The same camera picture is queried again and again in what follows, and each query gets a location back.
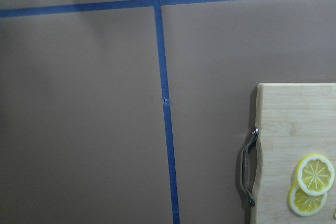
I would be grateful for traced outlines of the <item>bamboo cutting board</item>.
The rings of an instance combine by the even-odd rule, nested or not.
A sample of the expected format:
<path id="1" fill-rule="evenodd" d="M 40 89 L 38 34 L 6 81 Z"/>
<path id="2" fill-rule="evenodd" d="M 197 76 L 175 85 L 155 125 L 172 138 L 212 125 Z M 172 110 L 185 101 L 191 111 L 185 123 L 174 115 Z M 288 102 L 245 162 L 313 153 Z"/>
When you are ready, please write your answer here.
<path id="1" fill-rule="evenodd" d="M 299 162 L 322 154 L 335 162 L 335 84 L 261 83 L 257 86 L 255 127 L 242 153 L 256 148 L 252 189 L 242 173 L 241 186 L 250 207 L 250 223 L 335 223 L 335 187 L 326 204 L 302 217 L 289 206 L 288 194 L 296 181 Z"/>

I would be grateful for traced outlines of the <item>upper lemon slice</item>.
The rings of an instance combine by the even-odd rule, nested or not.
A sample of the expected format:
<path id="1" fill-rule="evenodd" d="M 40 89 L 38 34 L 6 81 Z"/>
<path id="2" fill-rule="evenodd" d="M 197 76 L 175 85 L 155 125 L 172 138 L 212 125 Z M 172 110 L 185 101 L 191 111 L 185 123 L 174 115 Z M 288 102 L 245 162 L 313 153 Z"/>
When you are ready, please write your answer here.
<path id="1" fill-rule="evenodd" d="M 331 161 L 322 154 L 310 154 L 297 166 L 296 182 L 308 195 L 321 196 L 333 186 L 335 170 Z"/>

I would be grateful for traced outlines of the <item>lemon slice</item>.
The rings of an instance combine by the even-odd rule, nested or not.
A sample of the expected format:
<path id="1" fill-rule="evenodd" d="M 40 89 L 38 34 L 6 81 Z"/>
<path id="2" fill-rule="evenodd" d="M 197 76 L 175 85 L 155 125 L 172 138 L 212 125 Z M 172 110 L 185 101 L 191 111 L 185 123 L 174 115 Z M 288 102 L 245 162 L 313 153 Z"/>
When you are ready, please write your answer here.
<path id="1" fill-rule="evenodd" d="M 328 194 L 311 196 L 305 193 L 298 183 L 292 185 L 288 194 L 289 208 L 298 216 L 310 217 L 317 214 L 325 206 Z"/>
<path id="2" fill-rule="evenodd" d="M 321 196 L 333 186 L 335 170 L 331 161 L 322 154 L 310 154 L 297 166 L 296 182 L 308 195 Z"/>

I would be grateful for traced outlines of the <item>lower lemon slice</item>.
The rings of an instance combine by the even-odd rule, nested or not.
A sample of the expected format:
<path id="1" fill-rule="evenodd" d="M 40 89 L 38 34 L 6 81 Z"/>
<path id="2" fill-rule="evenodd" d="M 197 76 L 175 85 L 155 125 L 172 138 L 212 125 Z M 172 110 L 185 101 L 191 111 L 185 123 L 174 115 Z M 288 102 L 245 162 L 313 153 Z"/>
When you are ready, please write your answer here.
<path id="1" fill-rule="evenodd" d="M 298 216 L 310 217 L 317 214 L 325 206 L 328 194 L 311 196 L 305 193 L 298 183 L 292 185 L 288 194 L 289 208 Z"/>

